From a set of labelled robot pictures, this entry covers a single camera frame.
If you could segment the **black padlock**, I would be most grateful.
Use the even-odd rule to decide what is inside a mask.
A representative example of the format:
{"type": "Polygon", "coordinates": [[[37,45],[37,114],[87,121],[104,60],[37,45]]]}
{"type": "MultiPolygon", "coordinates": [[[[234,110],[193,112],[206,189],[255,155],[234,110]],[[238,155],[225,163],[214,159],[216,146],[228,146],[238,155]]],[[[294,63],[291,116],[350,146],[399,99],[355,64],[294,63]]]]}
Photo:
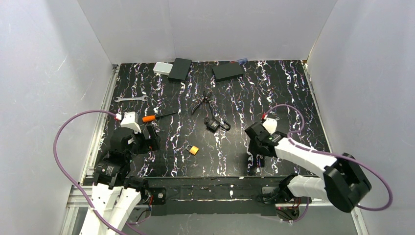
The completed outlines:
{"type": "Polygon", "coordinates": [[[212,118],[206,117],[204,119],[204,124],[205,124],[206,128],[211,132],[216,132],[219,128],[221,128],[225,131],[229,131],[231,129],[231,126],[228,122],[226,122],[226,121],[220,122],[220,121],[218,121],[217,119],[215,119],[213,117],[212,118]]]}

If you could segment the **brass padlock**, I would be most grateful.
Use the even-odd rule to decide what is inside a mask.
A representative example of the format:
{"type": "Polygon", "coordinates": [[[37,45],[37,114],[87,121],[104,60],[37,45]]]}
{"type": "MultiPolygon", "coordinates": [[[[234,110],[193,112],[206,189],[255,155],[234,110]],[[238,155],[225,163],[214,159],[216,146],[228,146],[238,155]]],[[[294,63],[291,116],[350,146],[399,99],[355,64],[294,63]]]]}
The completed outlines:
{"type": "Polygon", "coordinates": [[[194,145],[188,145],[188,146],[186,147],[186,150],[187,150],[190,154],[192,154],[192,155],[196,155],[196,154],[198,153],[198,151],[199,151],[199,148],[198,148],[198,147],[196,147],[196,146],[194,146],[194,145]]]}

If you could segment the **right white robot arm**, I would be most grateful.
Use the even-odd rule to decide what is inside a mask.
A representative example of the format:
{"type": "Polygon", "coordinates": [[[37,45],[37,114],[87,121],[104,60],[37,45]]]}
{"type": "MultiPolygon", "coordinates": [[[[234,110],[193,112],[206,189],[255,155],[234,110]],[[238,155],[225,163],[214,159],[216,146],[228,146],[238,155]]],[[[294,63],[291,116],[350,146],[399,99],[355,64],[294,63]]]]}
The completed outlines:
{"type": "Polygon", "coordinates": [[[353,157],[341,158],[314,153],[276,130],[274,121],[255,122],[245,129],[252,154],[276,157],[295,163],[314,173],[313,177],[291,174],[280,181],[270,199],[316,198],[329,201],[337,209],[350,212],[372,189],[372,185],[353,157]]]}

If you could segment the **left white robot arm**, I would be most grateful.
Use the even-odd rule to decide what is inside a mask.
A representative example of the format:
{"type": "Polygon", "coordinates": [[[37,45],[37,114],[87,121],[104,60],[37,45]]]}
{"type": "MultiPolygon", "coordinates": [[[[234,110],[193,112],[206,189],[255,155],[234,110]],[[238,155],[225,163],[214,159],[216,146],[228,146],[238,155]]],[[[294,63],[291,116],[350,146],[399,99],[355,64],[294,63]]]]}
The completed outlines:
{"type": "Polygon", "coordinates": [[[91,202],[80,234],[114,235],[122,230],[140,203],[151,210],[153,193],[147,180],[130,176],[133,157],[160,150],[161,138],[152,124],[147,125],[148,136],[127,127],[114,130],[110,147],[96,164],[93,174],[91,202]]]}

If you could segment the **silver open-end wrench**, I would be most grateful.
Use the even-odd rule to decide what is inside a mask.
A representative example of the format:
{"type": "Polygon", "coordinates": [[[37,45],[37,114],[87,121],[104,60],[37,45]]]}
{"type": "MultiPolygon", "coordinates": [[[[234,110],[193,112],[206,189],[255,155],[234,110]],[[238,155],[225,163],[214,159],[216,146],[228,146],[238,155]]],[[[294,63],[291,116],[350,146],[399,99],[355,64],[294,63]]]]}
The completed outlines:
{"type": "Polygon", "coordinates": [[[114,102],[118,103],[118,102],[135,101],[135,100],[147,101],[147,98],[148,98],[147,95],[143,95],[143,96],[139,96],[139,97],[116,97],[114,99],[114,102]]]}

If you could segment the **white rectangular box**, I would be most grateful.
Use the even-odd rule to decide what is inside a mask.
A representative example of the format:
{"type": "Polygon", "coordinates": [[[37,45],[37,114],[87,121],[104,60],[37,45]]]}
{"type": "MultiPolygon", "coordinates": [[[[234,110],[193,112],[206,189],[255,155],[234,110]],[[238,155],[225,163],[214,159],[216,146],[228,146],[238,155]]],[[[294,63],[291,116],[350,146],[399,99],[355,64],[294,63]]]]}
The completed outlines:
{"type": "Polygon", "coordinates": [[[153,72],[155,74],[169,75],[172,68],[173,68],[173,64],[164,63],[164,62],[157,62],[154,65],[153,72]]]}

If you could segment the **black box right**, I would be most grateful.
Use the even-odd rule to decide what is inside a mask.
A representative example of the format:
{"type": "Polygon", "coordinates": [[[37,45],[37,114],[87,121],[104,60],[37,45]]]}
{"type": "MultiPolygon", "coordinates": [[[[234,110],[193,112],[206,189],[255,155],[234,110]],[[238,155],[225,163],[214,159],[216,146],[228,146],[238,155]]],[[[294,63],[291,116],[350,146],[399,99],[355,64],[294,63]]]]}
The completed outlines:
{"type": "Polygon", "coordinates": [[[236,62],[215,66],[212,68],[212,71],[216,82],[238,78],[245,73],[242,67],[236,62]]]}

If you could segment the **black box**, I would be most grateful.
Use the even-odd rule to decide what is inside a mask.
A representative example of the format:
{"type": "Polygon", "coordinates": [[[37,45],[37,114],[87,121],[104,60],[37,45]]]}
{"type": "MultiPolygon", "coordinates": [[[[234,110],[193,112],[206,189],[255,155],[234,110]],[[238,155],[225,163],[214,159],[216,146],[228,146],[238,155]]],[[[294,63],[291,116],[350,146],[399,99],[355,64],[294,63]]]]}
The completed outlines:
{"type": "Polygon", "coordinates": [[[168,79],[185,81],[190,71],[192,61],[189,59],[175,58],[168,79]]]}
{"type": "Polygon", "coordinates": [[[242,67],[236,62],[215,66],[212,68],[212,71],[216,82],[238,78],[245,73],[242,67]]]}

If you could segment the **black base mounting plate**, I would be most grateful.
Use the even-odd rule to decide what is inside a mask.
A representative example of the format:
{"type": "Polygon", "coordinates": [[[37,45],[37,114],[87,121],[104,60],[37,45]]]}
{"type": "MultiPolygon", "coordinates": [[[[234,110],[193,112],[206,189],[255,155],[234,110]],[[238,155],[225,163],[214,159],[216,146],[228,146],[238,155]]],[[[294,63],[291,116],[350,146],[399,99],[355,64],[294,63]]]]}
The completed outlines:
{"type": "Polygon", "coordinates": [[[259,214],[297,219],[306,199],[272,198],[283,177],[148,177],[152,216],[259,214]]]}

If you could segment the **blue transparent small item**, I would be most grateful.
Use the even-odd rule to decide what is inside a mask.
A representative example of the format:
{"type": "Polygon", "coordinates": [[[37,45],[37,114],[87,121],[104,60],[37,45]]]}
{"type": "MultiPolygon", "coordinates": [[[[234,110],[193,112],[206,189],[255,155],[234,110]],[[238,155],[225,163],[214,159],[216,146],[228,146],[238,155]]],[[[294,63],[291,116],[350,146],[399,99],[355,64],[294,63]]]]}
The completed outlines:
{"type": "Polygon", "coordinates": [[[232,63],[238,63],[238,64],[244,64],[244,63],[246,63],[248,61],[248,59],[247,58],[243,58],[243,59],[238,59],[238,60],[234,60],[234,61],[232,61],[232,63]]]}

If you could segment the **black box left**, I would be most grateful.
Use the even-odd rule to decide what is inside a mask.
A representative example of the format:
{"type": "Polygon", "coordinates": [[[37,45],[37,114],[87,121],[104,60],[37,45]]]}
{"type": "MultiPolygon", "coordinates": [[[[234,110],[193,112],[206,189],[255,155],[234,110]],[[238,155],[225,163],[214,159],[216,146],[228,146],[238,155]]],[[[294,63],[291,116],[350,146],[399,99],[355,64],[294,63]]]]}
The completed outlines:
{"type": "Polygon", "coordinates": [[[192,61],[189,59],[175,58],[168,79],[185,81],[190,71],[192,61]]]}

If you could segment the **orange handled screwdriver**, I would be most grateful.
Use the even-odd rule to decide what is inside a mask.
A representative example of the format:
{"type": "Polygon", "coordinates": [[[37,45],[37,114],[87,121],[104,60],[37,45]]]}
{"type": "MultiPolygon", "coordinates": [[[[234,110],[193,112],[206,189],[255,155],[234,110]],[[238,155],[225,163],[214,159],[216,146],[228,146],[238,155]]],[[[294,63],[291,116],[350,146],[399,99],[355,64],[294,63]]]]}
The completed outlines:
{"type": "Polygon", "coordinates": [[[144,117],[142,118],[142,122],[143,122],[143,123],[152,122],[152,121],[155,121],[155,120],[157,120],[157,119],[160,119],[160,118],[163,118],[163,117],[166,117],[166,116],[170,116],[170,115],[174,115],[174,114],[177,114],[177,113],[178,113],[178,112],[172,112],[172,113],[162,114],[162,115],[151,115],[151,116],[144,116],[144,117]]]}

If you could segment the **black handled pliers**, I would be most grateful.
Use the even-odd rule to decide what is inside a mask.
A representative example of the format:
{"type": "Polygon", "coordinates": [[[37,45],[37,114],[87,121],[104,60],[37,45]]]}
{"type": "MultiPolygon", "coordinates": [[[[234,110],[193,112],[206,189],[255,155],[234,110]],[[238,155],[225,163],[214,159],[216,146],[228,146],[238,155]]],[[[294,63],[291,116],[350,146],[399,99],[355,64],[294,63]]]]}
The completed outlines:
{"type": "Polygon", "coordinates": [[[212,103],[213,103],[212,91],[210,91],[208,93],[206,93],[206,91],[203,91],[202,97],[198,99],[198,101],[196,102],[196,104],[192,108],[191,115],[194,115],[196,110],[198,108],[200,108],[202,104],[207,104],[208,107],[209,107],[209,110],[210,110],[210,114],[212,115],[212,117],[214,117],[215,116],[215,109],[214,109],[212,103]]]}

